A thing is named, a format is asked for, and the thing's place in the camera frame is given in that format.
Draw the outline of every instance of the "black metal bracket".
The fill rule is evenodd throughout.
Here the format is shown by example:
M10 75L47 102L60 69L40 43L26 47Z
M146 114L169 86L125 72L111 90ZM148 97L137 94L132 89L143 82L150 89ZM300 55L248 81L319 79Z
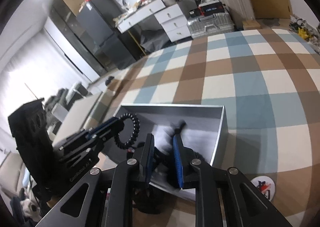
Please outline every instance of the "black metal bracket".
M221 203L228 227L291 226L237 168L212 168L196 159L179 135L175 141L175 152L180 153L177 157L183 164L182 188L196 189L196 227L223 227ZM110 170L91 169L37 226L132 227L132 193L148 184L153 150L154 138L148 134L145 146L137 148L133 158ZM108 188L111 191L105 210Z

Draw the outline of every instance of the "sofa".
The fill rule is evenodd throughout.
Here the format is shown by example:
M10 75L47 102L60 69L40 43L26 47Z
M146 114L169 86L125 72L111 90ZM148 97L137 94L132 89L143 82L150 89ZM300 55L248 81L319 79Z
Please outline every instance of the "sofa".
M0 186L10 198L18 196L22 188L26 166L18 153L8 153L0 165Z

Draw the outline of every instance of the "checkered pattern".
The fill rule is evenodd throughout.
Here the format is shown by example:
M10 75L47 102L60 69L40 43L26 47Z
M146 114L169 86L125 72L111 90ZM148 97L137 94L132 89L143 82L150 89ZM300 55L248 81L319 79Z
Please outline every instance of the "checkered pattern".
M225 166L271 177L273 204L294 226L320 207L320 56L298 35L249 30L185 42L143 58L109 88L108 116L121 103L225 105Z

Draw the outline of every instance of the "white cabinet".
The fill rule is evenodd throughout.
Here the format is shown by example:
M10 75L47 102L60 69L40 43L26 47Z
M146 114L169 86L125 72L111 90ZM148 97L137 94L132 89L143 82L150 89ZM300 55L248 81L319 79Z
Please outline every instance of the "white cabinet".
M183 15L183 12L180 9L179 4L174 4L160 11L159 13L156 13L155 17L157 18L158 22L162 24L180 15Z
M182 1L166 8L162 0L154 0L122 21L118 25L118 29L123 33L152 14L155 15L157 21L161 24L172 42L190 36L187 27L189 13L184 8Z
M165 30L165 32L170 32L172 30L175 30L177 28L183 27L187 24L187 19L184 15L178 16L176 18L173 18L165 23L162 23L162 27Z
M155 14L172 42L189 37L190 32L187 27L187 11L183 7L183 2L174 4Z
M186 25L181 28L175 29L171 32L168 32L167 35L170 41L172 42L191 36L189 29Z
M134 14L129 16L126 20L122 21L118 25L118 29L121 33L128 30L130 27L134 26L135 24L141 22L145 18L149 17L150 15L153 15L154 13L162 10L165 8L164 3L162 0L154 0L150 4L145 5L138 9Z

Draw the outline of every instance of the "screw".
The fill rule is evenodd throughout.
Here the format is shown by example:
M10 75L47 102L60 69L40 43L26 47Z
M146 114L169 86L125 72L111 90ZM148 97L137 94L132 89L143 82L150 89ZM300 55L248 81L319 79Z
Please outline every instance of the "screw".
M194 165L199 165L199 164L201 164L201 160L195 158L195 159L193 159L193 160L191 161L191 163L194 164Z
M91 175L96 175L96 174L99 174L100 173L100 169L97 168L97 167L94 167L90 170L90 174Z
M231 168L229 169L229 173L230 173L230 174L238 174L238 172L239 172L239 170L236 169L235 167L231 167Z
M137 162L137 160L135 160L134 158L130 158L130 159L128 159L127 164L133 165L133 164L135 164L136 162Z

